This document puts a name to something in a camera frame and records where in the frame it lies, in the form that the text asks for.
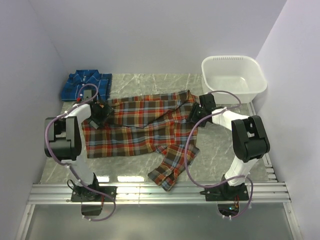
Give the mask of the red brown plaid shirt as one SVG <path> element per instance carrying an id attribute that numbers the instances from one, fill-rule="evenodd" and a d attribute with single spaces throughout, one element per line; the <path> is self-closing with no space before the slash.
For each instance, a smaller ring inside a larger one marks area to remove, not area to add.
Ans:
<path id="1" fill-rule="evenodd" d="M 198 152 L 197 131 L 188 121 L 199 101 L 189 90 L 155 95 L 109 99 L 114 113 L 103 127 L 95 129 L 84 121 L 87 157 L 132 157 L 153 152 L 164 156 L 148 177 L 166 192 L 176 184 Z"/>

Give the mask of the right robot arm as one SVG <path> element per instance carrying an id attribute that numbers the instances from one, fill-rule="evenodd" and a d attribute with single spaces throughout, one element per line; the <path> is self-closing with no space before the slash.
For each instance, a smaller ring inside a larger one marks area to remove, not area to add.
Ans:
<path id="1" fill-rule="evenodd" d="M 199 103 L 193 104 L 188 117 L 188 121 L 194 123 L 194 127 L 184 148 L 184 165 L 185 170 L 188 171 L 189 143 L 199 125 L 210 122 L 230 130 L 235 157 L 230 168 L 223 175 L 222 181 L 207 186 L 197 183 L 194 179 L 191 181 L 201 188 L 219 191 L 224 199 L 231 200 L 245 185 L 245 179 L 255 163 L 270 151 L 270 142 L 260 116 L 246 116 L 233 112 L 232 109 L 241 104 L 239 97 L 224 90 L 218 92 L 233 96 L 238 101 L 238 105 L 230 108 L 217 106 L 213 96 L 214 91 L 199 96 Z"/>

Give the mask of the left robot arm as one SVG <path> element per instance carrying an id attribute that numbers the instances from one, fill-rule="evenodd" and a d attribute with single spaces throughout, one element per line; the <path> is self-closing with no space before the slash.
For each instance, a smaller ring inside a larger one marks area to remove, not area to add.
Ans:
<path id="1" fill-rule="evenodd" d="M 44 122 L 44 152 L 59 165 L 68 168 L 76 183 L 74 189 L 83 192 L 89 201 L 96 201 L 101 189 L 96 175 L 86 165 L 85 138 L 82 123 L 88 121 L 94 129 L 102 128 L 114 109 L 98 101 L 76 103 L 70 110 Z"/>

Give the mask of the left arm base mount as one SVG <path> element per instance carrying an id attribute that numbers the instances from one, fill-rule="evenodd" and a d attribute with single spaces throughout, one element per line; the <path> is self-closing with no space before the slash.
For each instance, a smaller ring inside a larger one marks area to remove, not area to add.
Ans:
<path id="1" fill-rule="evenodd" d="M 100 186 L 99 192 L 104 193 L 111 197 L 108 198 L 104 195 L 89 191 L 83 186 L 75 186 L 71 194 L 71 202 L 84 203 L 84 202 L 112 202 L 116 198 L 117 187 L 116 186 Z"/>

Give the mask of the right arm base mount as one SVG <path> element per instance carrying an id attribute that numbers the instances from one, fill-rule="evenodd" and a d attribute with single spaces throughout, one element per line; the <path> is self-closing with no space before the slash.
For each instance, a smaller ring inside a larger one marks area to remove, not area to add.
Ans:
<path id="1" fill-rule="evenodd" d="M 228 183 L 224 183 L 217 187 L 205 188 L 199 193 L 205 196 L 207 202 L 249 200 L 248 189 L 244 183 L 238 186 L 229 186 Z"/>

